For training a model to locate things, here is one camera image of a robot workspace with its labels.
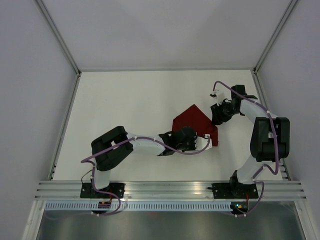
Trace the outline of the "dark red cloth napkin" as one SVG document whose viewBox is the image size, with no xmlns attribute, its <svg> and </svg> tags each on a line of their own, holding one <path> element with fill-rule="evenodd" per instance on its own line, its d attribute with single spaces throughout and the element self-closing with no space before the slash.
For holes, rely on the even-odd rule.
<svg viewBox="0 0 320 240">
<path fill-rule="evenodd" d="M 210 135 L 212 146 L 218 146 L 218 128 L 195 104 L 173 119 L 172 131 L 177 132 L 183 127 L 191 127 L 200 137 Z"/>
</svg>

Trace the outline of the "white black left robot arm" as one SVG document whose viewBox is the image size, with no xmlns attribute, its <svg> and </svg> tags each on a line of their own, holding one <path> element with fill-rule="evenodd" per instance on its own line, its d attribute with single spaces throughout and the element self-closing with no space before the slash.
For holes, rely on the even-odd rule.
<svg viewBox="0 0 320 240">
<path fill-rule="evenodd" d="M 176 150 L 192 152 L 196 150 L 196 139 L 196 132 L 189 126 L 159 134 L 151 140 L 129 133 L 123 126 L 113 128 L 91 142 L 95 161 L 92 193 L 98 198 L 108 195 L 111 170 L 130 154 L 166 157 L 173 155 Z"/>
</svg>

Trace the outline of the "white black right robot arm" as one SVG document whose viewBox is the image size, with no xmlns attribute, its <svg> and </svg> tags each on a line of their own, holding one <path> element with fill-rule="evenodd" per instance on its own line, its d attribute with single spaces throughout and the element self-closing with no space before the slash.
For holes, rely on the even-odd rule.
<svg viewBox="0 0 320 240">
<path fill-rule="evenodd" d="M 235 170 L 228 182 L 214 183 L 210 190 L 214 199 L 257 199 L 258 176 L 268 169 L 279 172 L 280 159 L 290 152 L 290 120 L 278 117 L 264 107 L 254 95 L 248 95 L 244 85 L 230 87 L 231 98 L 214 88 L 211 97 L 216 103 L 210 107 L 211 123 L 221 125 L 234 115 L 247 117 L 253 124 L 250 156 L 241 168 Z"/>
</svg>

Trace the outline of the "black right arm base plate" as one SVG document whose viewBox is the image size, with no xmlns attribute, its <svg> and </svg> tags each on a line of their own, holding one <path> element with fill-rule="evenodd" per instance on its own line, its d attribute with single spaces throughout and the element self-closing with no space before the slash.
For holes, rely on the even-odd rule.
<svg viewBox="0 0 320 240">
<path fill-rule="evenodd" d="M 230 183 L 219 182 L 213 183 L 211 187 L 207 188 L 213 193 L 214 199 L 226 199 L 226 200 L 246 200 L 249 199 L 258 199 L 259 194 L 256 184 L 242 184 L 239 183 L 236 186 L 231 186 Z"/>
</svg>

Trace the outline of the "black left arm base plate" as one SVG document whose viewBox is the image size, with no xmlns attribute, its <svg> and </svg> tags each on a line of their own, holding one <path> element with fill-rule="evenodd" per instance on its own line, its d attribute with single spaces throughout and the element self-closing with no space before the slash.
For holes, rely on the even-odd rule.
<svg viewBox="0 0 320 240">
<path fill-rule="evenodd" d="M 95 190 L 92 183 L 83 183 L 80 191 L 81 199 L 122 199 L 125 193 L 125 184 L 112 182 L 106 188 Z"/>
</svg>

